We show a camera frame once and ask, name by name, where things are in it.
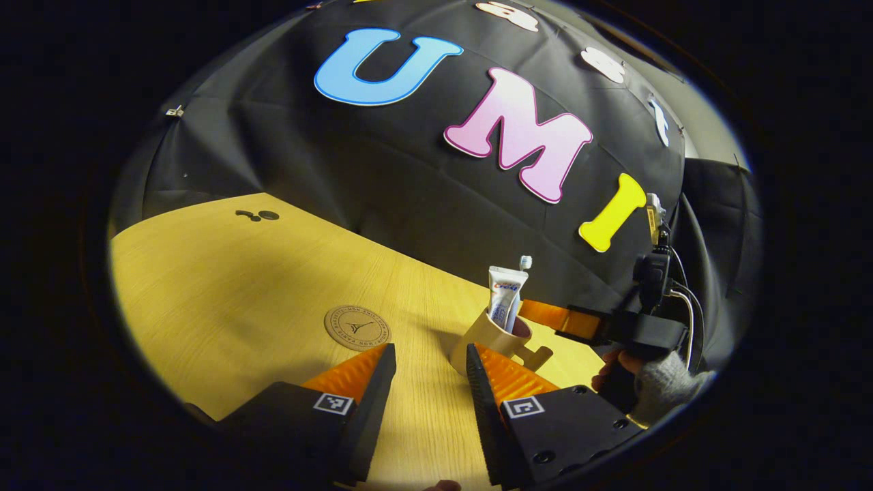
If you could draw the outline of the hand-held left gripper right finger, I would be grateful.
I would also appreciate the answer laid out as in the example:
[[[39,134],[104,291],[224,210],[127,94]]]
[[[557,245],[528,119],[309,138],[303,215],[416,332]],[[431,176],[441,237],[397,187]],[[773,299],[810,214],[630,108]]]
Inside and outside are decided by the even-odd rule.
[[[477,343],[467,378],[488,478],[503,490],[558,489],[643,432],[589,387],[558,388]]]

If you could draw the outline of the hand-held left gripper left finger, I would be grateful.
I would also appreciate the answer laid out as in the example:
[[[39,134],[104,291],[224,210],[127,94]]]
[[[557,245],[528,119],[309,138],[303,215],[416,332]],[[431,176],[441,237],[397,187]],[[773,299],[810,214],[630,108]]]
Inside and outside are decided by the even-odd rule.
[[[303,487],[368,478],[391,383],[393,343],[368,349],[302,385],[275,382],[218,423],[260,473]]]

